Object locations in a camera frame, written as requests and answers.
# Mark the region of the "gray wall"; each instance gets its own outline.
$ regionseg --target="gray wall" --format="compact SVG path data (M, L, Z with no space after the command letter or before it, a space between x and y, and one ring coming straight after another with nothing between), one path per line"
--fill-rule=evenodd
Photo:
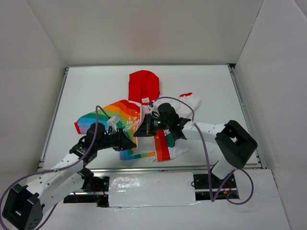
M68 65L235 63L263 0L27 0Z
M0 18L2 177L37 168L65 65L25 1L2 0Z
M293 0L265 0L236 75L293 230L307 228L307 18Z

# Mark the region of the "clothing tag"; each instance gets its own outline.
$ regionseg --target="clothing tag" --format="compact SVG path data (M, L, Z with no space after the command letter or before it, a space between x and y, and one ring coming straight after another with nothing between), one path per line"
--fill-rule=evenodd
M148 97L142 98L142 103L149 103L149 98Z

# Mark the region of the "rainbow stripe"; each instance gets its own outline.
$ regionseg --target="rainbow stripe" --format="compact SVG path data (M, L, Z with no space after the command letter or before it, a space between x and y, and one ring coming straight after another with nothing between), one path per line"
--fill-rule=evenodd
M104 107L103 110L109 116L119 115L120 121L117 123L117 127L123 128L125 135L137 144L137 139L133 136L133 134L135 133L141 122L141 104L128 100L121 100ZM86 131L89 129L92 123L95 123L95 120L95 111L80 117L79 120L75 122L75 127L78 133L86 134ZM102 123L106 127L106 129L109 128L107 121L108 117L105 116L105 114L101 110L98 110L98 122ZM120 151L120 159L133 160L137 158L155 156L155 152L143 154L134 154L134 152L135 148Z

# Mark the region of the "white wall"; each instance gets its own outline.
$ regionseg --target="white wall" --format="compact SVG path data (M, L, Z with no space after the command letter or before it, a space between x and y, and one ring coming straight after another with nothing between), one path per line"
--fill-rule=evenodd
M236 76L293 230L307 228L307 18L293 0L265 0Z
M37 168L65 65L25 1L2 0L0 18L3 177L23 175Z
M236 63L263 0L27 0L68 65Z

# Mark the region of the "rainbow shirt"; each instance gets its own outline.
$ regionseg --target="rainbow shirt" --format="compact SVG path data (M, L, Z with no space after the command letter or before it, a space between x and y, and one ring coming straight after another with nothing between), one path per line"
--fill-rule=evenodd
M133 136L133 134L141 122L141 104L128 100L121 100L104 107L103 110L110 117L119 115L120 121L117 123L117 127L123 128L125 135L135 144L137 144L137 139ZM98 110L98 122L102 123L106 127L106 130L109 128L107 121L108 117L101 110ZM94 111L80 117L79 120L75 122L75 127L79 134L86 134L86 131L90 128L91 124L95 122L96 114ZM137 158L155 156L155 152L134 154L135 150L136 148L120 151L120 159L133 160Z

